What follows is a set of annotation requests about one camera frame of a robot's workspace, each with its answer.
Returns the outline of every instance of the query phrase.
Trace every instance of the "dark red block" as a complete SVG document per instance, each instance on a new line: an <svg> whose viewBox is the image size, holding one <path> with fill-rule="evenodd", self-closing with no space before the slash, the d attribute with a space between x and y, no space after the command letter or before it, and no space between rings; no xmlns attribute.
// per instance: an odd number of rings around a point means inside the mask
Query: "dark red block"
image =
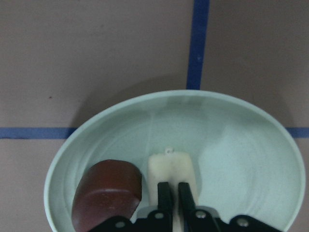
<svg viewBox="0 0 309 232"><path fill-rule="evenodd" d="M129 162L108 159L82 177L73 200L72 222L87 232L113 216L131 218L141 201L141 173Z"/></svg>

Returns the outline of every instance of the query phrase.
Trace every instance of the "blue tape line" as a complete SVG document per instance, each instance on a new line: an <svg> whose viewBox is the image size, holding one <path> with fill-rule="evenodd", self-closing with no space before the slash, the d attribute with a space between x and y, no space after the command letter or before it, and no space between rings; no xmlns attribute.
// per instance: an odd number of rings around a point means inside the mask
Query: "blue tape line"
<svg viewBox="0 0 309 232"><path fill-rule="evenodd" d="M0 139L67 139L76 128L0 128Z"/></svg>
<svg viewBox="0 0 309 232"><path fill-rule="evenodd" d="M77 128L0 128L0 139L67 139ZM309 138L308 127L287 127L293 138Z"/></svg>
<svg viewBox="0 0 309 232"><path fill-rule="evenodd" d="M209 0L194 1L187 89L200 89L206 43L209 2Z"/></svg>
<svg viewBox="0 0 309 232"><path fill-rule="evenodd" d="M293 138L309 138L308 127L287 127L286 129Z"/></svg>

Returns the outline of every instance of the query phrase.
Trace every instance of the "floor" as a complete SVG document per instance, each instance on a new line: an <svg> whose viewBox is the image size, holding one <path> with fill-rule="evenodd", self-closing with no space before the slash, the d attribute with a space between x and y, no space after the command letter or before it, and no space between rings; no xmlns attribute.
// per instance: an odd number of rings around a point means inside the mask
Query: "floor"
<svg viewBox="0 0 309 232"><path fill-rule="evenodd" d="M305 0L211 1L201 79L300 131L307 170L308 11ZM0 127L76 128L131 97L185 89L192 12L192 0L1 1ZM0 139L1 229L50 232L43 186L65 140L12 133ZM309 228L308 208L306 194L289 231Z"/></svg>

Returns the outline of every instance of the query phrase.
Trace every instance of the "bowl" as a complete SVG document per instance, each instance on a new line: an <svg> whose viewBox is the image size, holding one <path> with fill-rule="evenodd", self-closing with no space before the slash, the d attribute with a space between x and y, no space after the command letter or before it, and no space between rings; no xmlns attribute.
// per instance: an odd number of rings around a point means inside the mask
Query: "bowl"
<svg viewBox="0 0 309 232"><path fill-rule="evenodd" d="M74 232L77 185L95 163L125 160L142 173L148 206L147 159L171 146L191 155L199 205L223 221L247 214L287 231L305 191L305 170L293 138L272 116L243 100L201 90L173 90L114 105L80 126L52 161L44 207L53 232Z"/></svg>

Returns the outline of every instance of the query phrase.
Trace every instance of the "screw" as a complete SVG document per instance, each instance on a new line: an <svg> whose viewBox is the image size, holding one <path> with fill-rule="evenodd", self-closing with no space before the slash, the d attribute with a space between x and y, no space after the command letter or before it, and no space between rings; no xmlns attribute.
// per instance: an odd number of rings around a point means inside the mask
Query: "screw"
<svg viewBox="0 0 309 232"><path fill-rule="evenodd" d="M115 227L120 229L123 228L126 224L123 221L119 221L115 224Z"/></svg>
<svg viewBox="0 0 309 232"><path fill-rule="evenodd" d="M163 213L156 213L156 214L154 215L154 217L155 217L156 219L162 219L162 218L164 218L164 214L163 214Z"/></svg>
<svg viewBox="0 0 309 232"><path fill-rule="evenodd" d="M197 211L195 212L195 216L196 216L197 218L205 218L205 217L206 217L206 213L205 213L205 211L197 210Z"/></svg>
<svg viewBox="0 0 309 232"><path fill-rule="evenodd" d="M237 224L241 227L248 227L249 226L249 222L247 221L247 219L242 218L242 217L237 219Z"/></svg>

